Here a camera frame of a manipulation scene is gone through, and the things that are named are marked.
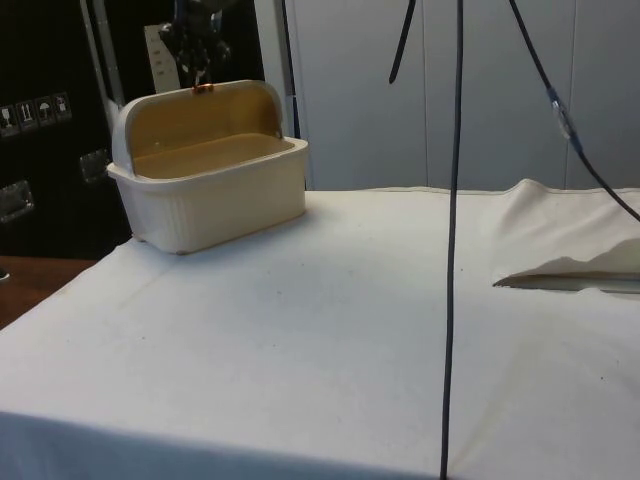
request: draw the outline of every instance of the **white cloth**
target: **white cloth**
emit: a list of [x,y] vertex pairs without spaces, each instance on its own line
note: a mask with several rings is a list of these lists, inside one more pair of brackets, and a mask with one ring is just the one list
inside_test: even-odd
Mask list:
[[[640,302],[492,287],[504,199],[460,197],[451,475],[635,478]],[[0,478],[435,478],[447,205],[310,192],[209,251],[117,248],[0,332]]]
[[[620,192],[640,211],[640,190]],[[554,190],[523,180],[483,228],[493,235],[493,281],[523,275],[640,274],[640,223],[602,189]]]

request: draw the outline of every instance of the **white wall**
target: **white wall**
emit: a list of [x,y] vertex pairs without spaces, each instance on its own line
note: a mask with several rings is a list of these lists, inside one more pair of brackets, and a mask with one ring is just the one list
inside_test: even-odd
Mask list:
[[[640,2],[518,4],[593,164],[616,187],[640,186]],[[406,5],[287,0],[317,189],[448,186],[455,2],[418,1],[398,80],[389,86]],[[507,1],[465,6],[462,188],[504,189],[525,177],[594,186],[558,132]]]

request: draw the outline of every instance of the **plastic container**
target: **plastic container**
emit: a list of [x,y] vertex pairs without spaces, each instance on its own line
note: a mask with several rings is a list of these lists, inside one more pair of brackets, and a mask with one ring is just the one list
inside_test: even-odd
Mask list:
[[307,142],[283,138],[264,82],[140,98],[113,132],[114,178],[136,238],[189,253],[305,210]]

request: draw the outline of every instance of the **sticker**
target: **sticker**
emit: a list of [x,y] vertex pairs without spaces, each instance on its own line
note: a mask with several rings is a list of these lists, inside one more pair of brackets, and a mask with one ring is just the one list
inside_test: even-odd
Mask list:
[[18,112],[18,122],[20,122],[23,132],[38,128],[36,109],[31,100],[16,103],[16,111]]
[[56,93],[53,95],[53,110],[59,122],[71,120],[71,105],[66,93]]
[[13,105],[0,107],[0,137],[11,137],[19,133],[18,117]]
[[53,125],[56,123],[56,116],[53,112],[53,101],[51,97],[42,97],[36,100],[36,112],[40,126]]

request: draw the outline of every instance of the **robotic arm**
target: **robotic arm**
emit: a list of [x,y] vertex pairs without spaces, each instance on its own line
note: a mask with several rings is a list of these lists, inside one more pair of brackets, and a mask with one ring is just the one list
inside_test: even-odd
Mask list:
[[211,83],[231,58],[221,36],[222,14],[237,1],[174,0],[173,20],[160,27],[160,38],[189,85]]

